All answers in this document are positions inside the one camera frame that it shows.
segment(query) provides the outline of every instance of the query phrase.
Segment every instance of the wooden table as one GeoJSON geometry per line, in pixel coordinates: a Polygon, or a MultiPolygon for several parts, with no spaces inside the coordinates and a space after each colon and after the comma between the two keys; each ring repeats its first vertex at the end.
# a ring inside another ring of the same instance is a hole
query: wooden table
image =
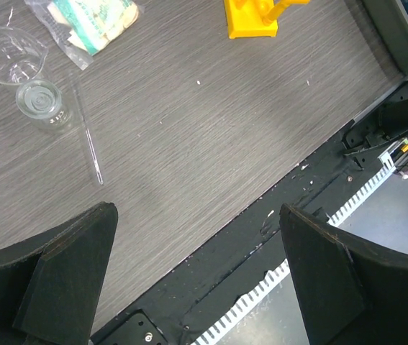
{"type": "MultiPolygon", "coordinates": [[[[75,132],[39,132],[0,86],[0,248],[98,201],[119,209],[94,331],[402,78],[359,0],[312,0],[277,38],[241,40],[220,0],[142,4],[78,72],[105,187],[75,132]]],[[[60,85],[72,62],[23,0],[0,0],[0,26],[12,7],[60,85]]]]}

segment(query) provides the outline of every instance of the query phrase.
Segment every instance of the yellow base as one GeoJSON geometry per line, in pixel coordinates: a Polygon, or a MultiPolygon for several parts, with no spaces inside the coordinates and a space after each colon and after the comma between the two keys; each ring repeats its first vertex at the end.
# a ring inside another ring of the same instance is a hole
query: yellow base
{"type": "MultiPolygon", "coordinates": [[[[268,8],[274,6],[273,0],[265,0],[268,8]]],[[[241,9],[235,6],[234,0],[225,0],[227,31],[230,38],[260,37],[277,35],[277,21],[265,25],[256,8],[255,0],[247,0],[241,9]]]]}

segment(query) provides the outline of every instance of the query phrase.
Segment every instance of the plastic bag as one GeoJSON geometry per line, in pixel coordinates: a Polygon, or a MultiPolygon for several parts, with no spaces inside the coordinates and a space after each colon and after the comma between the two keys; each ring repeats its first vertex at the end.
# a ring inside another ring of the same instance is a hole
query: plastic bag
{"type": "Polygon", "coordinates": [[[93,55],[132,25],[140,11],[130,0],[24,0],[53,39],[84,70],[93,55]]]}

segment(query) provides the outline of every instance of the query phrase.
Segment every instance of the transparent stick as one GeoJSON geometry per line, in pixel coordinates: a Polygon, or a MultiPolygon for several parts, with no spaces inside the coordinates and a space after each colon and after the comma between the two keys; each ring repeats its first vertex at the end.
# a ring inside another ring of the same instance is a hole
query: transparent stick
{"type": "Polygon", "coordinates": [[[100,164],[96,154],[94,140],[91,135],[89,121],[86,117],[86,113],[83,107],[84,103],[82,97],[81,82],[79,80],[79,77],[75,73],[72,72],[69,73],[69,84],[73,91],[74,101],[76,103],[75,111],[79,113],[79,116],[81,118],[82,130],[84,131],[85,138],[87,140],[87,145],[89,146],[89,155],[91,158],[91,163],[93,163],[91,166],[94,170],[96,181],[98,182],[99,185],[104,185],[103,175],[101,174],[100,164]]]}

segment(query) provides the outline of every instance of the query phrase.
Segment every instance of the yellow stand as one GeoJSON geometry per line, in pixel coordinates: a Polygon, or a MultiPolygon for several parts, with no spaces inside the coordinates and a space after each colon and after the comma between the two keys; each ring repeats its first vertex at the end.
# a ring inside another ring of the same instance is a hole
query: yellow stand
{"type": "Polygon", "coordinates": [[[309,0],[225,0],[227,31],[230,38],[277,35],[277,18],[290,5],[305,5],[309,0]]]}

